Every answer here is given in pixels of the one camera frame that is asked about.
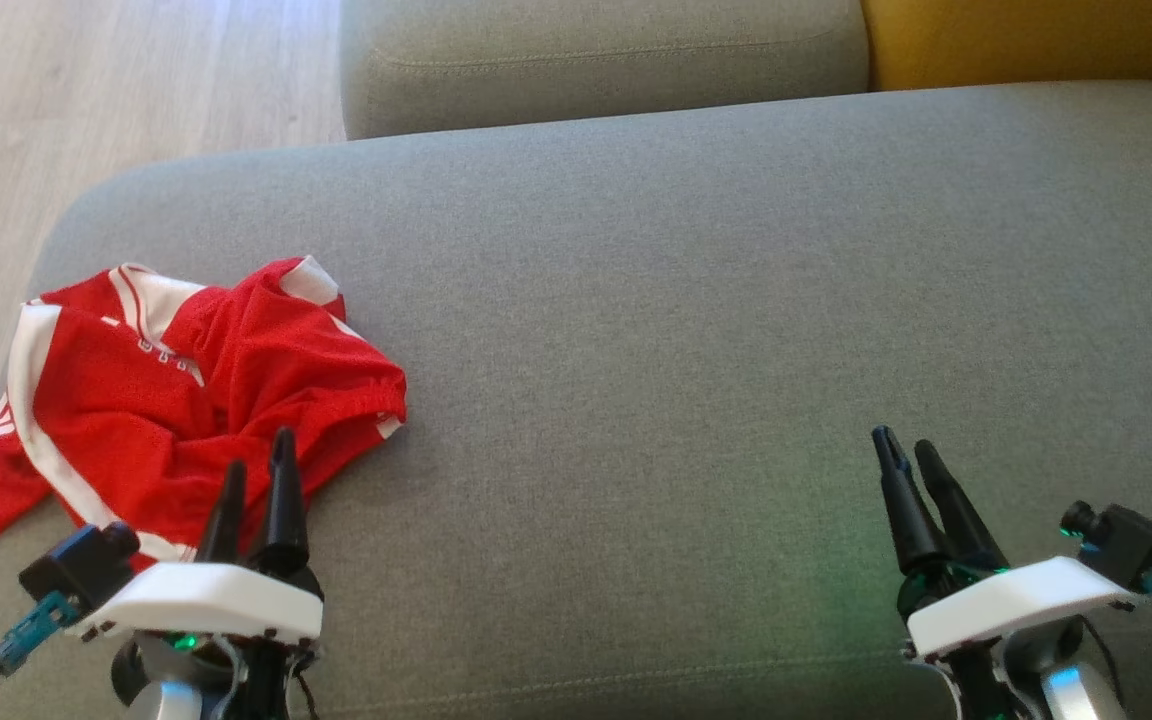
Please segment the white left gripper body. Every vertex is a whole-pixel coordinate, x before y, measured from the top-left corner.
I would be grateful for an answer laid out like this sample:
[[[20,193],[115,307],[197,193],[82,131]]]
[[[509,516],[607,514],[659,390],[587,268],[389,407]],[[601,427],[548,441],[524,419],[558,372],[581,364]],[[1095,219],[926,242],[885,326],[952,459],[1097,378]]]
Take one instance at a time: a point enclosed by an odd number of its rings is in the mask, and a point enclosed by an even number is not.
[[[185,632],[314,642],[324,602],[283,579],[223,562],[156,562],[67,628],[69,637]]]

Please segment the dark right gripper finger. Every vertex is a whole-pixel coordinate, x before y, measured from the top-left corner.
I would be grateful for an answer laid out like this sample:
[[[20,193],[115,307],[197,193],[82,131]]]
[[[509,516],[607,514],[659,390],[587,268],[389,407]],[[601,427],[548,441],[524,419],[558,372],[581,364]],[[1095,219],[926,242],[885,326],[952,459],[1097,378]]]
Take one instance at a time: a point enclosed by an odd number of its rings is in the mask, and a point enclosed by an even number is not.
[[[995,574],[1010,569],[1005,552],[967,497],[965,488],[945,464],[940,452],[929,439],[915,445],[925,491],[940,514],[942,532],[952,546],[952,556],[977,571]]]
[[[879,464],[879,486],[890,521],[893,551],[899,570],[910,577],[927,564],[948,559],[948,546],[940,526],[914,482],[914,464],[890,427],[870,433]]]

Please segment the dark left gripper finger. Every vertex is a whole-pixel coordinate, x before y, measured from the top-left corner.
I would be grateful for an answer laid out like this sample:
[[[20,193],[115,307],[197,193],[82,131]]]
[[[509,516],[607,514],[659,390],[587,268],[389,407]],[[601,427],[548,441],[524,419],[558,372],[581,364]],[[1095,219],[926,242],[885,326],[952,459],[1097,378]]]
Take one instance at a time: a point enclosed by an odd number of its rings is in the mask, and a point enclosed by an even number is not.
[[[268,461],[270,492],[262,523],[262,573],[288,578],[308,564],[305,493],[291,427],[278,430]]]
[[[198,541],[197,562],[238,564],[238,544],[247,497],[247,465],[232,461],[223,477],[218,501]]]

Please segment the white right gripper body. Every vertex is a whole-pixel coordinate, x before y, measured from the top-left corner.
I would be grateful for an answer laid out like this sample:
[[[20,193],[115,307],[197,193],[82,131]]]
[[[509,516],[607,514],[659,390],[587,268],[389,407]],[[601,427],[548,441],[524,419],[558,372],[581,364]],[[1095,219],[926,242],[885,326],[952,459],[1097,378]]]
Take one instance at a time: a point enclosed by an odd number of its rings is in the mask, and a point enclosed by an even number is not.
[[[1070,558],[1001,571],[943,556],[918,559],[905,568],[897,594],[908,632],[902,660],[946,662],[960,650],[1116,602],[1134,605],[1134,593]]]

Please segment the red white basketball jersey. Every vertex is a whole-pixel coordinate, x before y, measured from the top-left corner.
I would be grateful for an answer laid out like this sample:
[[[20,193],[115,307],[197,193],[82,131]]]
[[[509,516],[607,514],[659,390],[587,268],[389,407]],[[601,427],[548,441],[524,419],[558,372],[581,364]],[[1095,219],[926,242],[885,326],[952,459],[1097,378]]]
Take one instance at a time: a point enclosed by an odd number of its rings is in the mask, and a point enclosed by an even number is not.
[[[218,287],[123,264],[20,306],[0,397],[0,535],[46,498],[79,524],[126,521],[143,555],[191,560],[204,491],[170,488],[179,442],[223,433],[187,323]]]

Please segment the grey sofa seat cushion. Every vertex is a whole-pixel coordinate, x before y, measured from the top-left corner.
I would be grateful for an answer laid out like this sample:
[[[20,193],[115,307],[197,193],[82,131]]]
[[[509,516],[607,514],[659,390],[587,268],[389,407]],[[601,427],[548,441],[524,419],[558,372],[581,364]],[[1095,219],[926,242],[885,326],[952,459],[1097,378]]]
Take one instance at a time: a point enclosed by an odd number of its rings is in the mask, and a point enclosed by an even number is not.
[[[311,255],[408,420],[310,509],[323,720],[952,717],[870,430],[1014,562],[1152,518],[1152,83],[938,88],[212,156],[32,291]]]

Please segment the yellow sofa cushion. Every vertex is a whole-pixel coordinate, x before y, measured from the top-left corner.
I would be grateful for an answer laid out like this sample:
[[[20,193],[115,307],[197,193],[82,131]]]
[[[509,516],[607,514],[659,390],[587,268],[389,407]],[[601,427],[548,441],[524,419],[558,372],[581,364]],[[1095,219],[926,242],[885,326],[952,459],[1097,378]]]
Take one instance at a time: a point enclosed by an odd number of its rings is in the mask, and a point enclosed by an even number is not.
[[[859,0],[878,91],[1152,79],[1152,0]]]

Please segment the grey sofa back cushion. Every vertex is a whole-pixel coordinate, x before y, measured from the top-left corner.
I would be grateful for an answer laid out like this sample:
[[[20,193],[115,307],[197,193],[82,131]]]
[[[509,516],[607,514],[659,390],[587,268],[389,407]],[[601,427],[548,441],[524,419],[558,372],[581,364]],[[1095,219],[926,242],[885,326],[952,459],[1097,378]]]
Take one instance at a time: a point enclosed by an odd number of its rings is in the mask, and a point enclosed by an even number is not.
[[[861,94],[861,0],[340,0],[348,138]]]

